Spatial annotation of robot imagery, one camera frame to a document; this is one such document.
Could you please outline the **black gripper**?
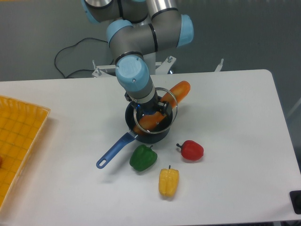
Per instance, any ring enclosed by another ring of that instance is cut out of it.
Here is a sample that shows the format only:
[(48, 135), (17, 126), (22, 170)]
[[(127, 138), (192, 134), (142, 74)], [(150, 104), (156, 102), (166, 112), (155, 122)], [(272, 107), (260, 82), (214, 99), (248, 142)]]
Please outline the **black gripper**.
[[(129, 94), (125, 93), (125, 99), (128, 102), (132, 102), (132, 98)], [(171, 115), (171, 105), (168, 101), (160, 101), (157, 97), (153, 97), (149, 101), (144, 101), (142, 99), (138, 99), (137, 102), (134, 103), (134, 109), (143, 114), (154, 114), (156, 112), (161, 113), (163, 116), (170, 117)]]

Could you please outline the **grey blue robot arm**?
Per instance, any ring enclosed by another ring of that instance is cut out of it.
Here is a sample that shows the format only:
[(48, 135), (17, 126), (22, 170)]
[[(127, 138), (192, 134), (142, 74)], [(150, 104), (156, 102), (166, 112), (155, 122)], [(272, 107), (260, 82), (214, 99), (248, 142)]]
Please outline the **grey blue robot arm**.
[(166, 111), (159, 101), (144, 56), (189, 44), (194, 37), (191, 18), (174, 0), (83, 0), (92, 22), (113, 22), (106, 30), (118, 82), (144, 114)]

